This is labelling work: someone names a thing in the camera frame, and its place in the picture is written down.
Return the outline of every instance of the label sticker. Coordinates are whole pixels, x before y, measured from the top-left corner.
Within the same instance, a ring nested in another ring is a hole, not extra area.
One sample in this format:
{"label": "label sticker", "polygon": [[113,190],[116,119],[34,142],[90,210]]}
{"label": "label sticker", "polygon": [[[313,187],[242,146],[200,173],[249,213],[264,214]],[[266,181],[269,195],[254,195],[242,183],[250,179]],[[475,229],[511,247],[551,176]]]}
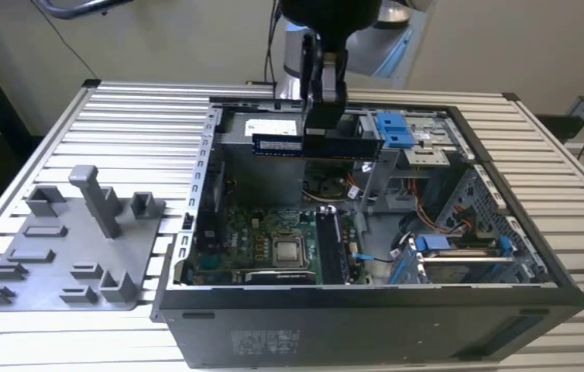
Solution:
{"label": "label sticker", "polygon": [[431,136],[427,132],[425,132],[423,130],[417,130],[413,132],[413,135],[415,136],[417,140],[430,140]]}
{"label": "label sticker", "polygon": [[295,135],[295,120],[250,119],[246,121],[246,137],[253,134]]}
{"label": "label sticker", "polygon": [[351,188],[349,188],[349,192],[346,193],[346,196],[350,199],[354,199],[358,192],[361,192],[359,188],[357,186],[351,186]]}
{"label": "label sticker", "polygon": [[278,142],[278,141],[261,141],[260,149],[262,150],[292,150],[301,151],[302,143],[299,142]]}

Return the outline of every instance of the motherboard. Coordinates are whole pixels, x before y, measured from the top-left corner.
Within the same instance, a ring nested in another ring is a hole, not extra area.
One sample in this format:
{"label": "motherboard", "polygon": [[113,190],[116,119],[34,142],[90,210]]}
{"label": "motherboard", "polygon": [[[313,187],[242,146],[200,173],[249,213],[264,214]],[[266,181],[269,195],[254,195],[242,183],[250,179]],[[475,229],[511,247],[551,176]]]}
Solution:
{"label": "motherboard", "polygon": [[200,253],[194,284],[322,284],[330,263],[321,262],[321,249],[338,251],[333,257],[347,267],[345,283],[359,284],[365,275],[350,256],[358,247],[350,212],[339,213],[338,228],[339,244],[321,248],[314,211],[228,209],[221,249]]}

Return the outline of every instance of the gray base plate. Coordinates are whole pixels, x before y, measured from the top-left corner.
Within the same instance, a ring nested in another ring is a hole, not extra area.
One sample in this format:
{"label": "gray base plate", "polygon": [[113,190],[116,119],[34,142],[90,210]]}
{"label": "gray base plate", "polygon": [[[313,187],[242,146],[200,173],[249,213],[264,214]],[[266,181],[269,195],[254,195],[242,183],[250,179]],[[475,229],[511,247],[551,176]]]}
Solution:
{"label": "gray base plate", "polygon": [[[0,287],[6,286],[13,292],[10,304],[0,304],[0,312],[32,311],[104,311],[132,310],[137,303],[138,293],[149,263],[150,251],[158,232],[160,217],[156,219],[134,219],[128,199],[120,199],[122,210],[117,216],[122,235],[106,239],[82,198],[69,198],[66,203],[53,203],[58,217],[36,217],[29,214],[25,224],[13,242],[2,254],[0,264],[13,264],[6,258],[13,251],[40,253],[52,250],[54,255],[49,262],[21,262],[28,270],[21,280],[0,280]],[[156,204],[162,211],[165,202]],[[25,237],[30,226],[65,226],[64,237]],[[116,281],[128,272],[136,285],[136,295],[126,302],[108,302],[98,289],[100,279],[76,279],[70,275],[73,264],[97,263],[102,271],[109,271]],[[88,285],[97,295],[93,303],[69,305],[60,298],[64,288]]]}

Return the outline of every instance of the gray plastic peg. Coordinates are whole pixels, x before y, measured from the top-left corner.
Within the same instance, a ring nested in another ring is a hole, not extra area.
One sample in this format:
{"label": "gray plastic peg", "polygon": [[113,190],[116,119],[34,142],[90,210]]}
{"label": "gray plastic peg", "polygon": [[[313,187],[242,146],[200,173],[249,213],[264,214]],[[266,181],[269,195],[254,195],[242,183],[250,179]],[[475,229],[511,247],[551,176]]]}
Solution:
{"label": "gray plastic peg", "polygon": [[154,195],[150,192],[136,192],[130,198],[130,210],[136,219],[156,219],[161,215],[156,205]]}
{"label": "gray plastic peg", "polygon": [[57,217],[53,203],[62,203],[66,200],[56,186],[37,186],[25,200],[32,213],[37,217]]}
{"label": "gray plastic peg", "polygon": [[70,171],[68,181],[80,189],[85,198],[86,208],[89,213],[98,223],[98,227],[106,238],[117,238],[121,235],[121,228],[114,219],[114,207],[110,208],[112,197],[104,194],[104,190],[98,186],[96,176],[98,169],[93,165],[76,165]]}

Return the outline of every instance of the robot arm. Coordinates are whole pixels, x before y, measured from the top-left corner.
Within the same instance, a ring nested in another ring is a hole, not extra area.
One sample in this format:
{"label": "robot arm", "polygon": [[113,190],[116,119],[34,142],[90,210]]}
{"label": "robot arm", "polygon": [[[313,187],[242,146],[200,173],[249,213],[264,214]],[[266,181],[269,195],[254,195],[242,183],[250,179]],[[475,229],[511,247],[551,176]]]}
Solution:
{"label": "robot arm", "polygon": [[281,0],[280,5],[284,17],[314,31],[302,42],[301,98],[302,147],[315,149],[346,107],[346,39],[375,22],[381,0]]}
{"label": "robot arm", "polygon": [[132,1],[133,0],[90,0],[74,8],[60,8],[53,4],[52,0],[38,0],[38,4],[45,12],[54,18],[74,19],[96,12],[106,12],[110,8]]}

